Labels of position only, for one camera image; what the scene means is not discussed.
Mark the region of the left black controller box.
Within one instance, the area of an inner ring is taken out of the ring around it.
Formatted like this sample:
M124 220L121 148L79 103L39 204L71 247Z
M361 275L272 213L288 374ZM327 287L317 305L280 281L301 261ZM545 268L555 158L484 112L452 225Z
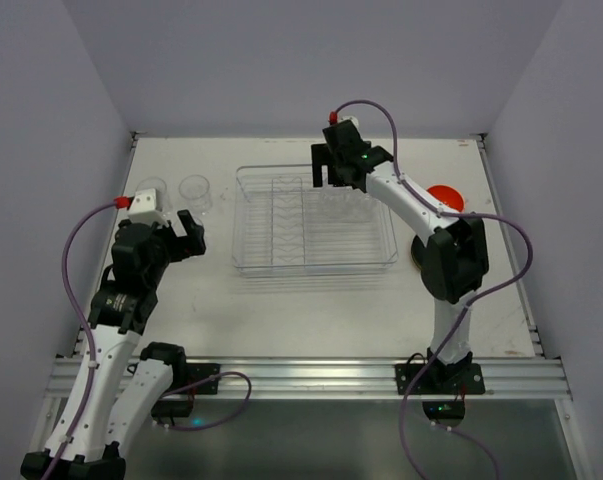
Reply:
M187 418L194 407L193 400L159 400L151 409L151 416L156 421L173 422L177 418Z

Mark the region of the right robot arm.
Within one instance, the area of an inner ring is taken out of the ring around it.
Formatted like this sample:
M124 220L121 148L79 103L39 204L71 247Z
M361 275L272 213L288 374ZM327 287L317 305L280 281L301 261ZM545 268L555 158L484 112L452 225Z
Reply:
M393 155L364 140L352 120L334 115L323 136L323 143L311 146L314 186L328 182L368 194L403 220L422 244L420 278L434 299L434 333L426 364L406 376L418 392L431 388L439 393L472 365L468 302L489 270L484 223L460 218L413 185Z

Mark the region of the aluminium front rail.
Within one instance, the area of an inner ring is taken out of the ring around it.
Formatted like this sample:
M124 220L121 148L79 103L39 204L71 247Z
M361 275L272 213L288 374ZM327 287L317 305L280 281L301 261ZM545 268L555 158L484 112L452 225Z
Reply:
M409 383L405 359L191 357L194 374L238 371L251 379L256 400L398 400ZM479 358L441 390L413 400L566 400L571 397L562 362L533 358Z

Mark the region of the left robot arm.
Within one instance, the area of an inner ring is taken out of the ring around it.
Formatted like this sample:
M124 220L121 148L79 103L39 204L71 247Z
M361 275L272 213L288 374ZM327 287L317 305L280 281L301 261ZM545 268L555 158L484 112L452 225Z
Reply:
M132 439L159 396L184 381L182 347L153 342L131 383L120 386L150 315L168 265L206 251L204 227L187 210L171 224L120 222L90 312L82 321L87 345L62 415L42 450L25 455L26 479L121 479Z

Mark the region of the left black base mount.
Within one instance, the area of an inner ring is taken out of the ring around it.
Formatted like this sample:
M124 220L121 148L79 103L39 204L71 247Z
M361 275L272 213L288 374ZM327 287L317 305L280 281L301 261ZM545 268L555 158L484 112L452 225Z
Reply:
M221 365L218 363L189 363L187 365L187 384L197 383L197 386L190 388L188 395L216 395L219 384L216 375L220 371Z

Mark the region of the right black controller box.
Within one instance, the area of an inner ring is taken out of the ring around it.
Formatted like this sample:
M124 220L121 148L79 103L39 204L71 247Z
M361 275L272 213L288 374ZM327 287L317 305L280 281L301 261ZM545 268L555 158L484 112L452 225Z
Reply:
M457 427L466 414L466 405L461 400L425 401L422 403L426 417L435 424Z

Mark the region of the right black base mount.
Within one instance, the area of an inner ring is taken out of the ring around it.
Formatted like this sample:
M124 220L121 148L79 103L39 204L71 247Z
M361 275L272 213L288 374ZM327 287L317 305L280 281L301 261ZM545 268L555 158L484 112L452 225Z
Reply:
M415 395L483 395L486 387L481 366L473 361L471 353L461 361L444 364L435 360L422 374L420 371L428 364L431 351L425 357L415 353L403 363L394 365L395 382L399 395L404 395L407 387Z

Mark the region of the clear glass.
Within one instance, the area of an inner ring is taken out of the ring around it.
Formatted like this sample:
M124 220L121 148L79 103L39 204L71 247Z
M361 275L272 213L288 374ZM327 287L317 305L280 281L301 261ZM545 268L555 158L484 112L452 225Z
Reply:
M319 195L322 214L330 219L343 220L350 209L350 192L351 190L345 187L322 188Z
M197 215L205 215L212 208L210 182L202 175L185 177L179 184L179 194L189 210Z
M160 177L152 176L141 180L136 186L136 191L150 190L156 191L158 203L164 213L172 210L172 201L169 195L167 183Z
M360 191L354 191L349 202L350 219L357 222L370 221L374 215L375 200Z

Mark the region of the black controller box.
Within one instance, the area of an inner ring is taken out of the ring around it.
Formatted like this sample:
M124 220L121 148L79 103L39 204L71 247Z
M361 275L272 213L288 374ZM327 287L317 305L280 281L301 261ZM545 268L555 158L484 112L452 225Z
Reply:
M156 421L173 422L177 418L187 418L194 407L193 400L159 400L151 409L151 416Z
M422 403L426 417L435 424L457 427L466 414L466 405L461 400L425 401Z

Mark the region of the clear plastic dish rack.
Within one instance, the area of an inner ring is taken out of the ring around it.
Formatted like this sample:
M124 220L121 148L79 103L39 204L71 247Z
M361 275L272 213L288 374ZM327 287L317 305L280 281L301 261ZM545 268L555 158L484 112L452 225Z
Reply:
M324 184L308 164L242 166L236 171L232 260L246 277L367 274L397 261L388 207L375 200L370 221L327 218Z

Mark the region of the yellow patterned plate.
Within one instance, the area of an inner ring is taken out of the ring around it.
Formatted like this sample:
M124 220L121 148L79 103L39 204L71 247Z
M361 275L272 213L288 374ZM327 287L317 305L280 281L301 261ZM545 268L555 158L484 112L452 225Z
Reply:
M410 257L412 263L419 271L423 268L425 249L423 241L418 236L414 236L410 244Z

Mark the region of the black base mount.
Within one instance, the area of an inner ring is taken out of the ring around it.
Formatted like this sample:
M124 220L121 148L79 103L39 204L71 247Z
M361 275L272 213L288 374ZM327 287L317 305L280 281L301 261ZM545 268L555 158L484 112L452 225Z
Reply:
M190 388L188 395L216 395L219 384L216 375L220 371L221 365L218 363L189 363L187 365L187 384L197 383L197 386Z
M395 382L399 395L404 395L407 387L415 395L483 395L486 387L481 366L473 361L471 353L461 361L444 364L435 360L422 374L420 371L428 364L431 351L425 357L415 353L403 363L394 365Z

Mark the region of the orange plastic bowl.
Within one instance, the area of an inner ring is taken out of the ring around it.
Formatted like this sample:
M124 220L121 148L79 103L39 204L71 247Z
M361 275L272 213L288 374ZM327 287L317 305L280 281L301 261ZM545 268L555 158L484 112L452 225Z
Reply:
M465 200L460 192L449 185L437 184L427 188L427 192L435 199L457 212L465 210Z

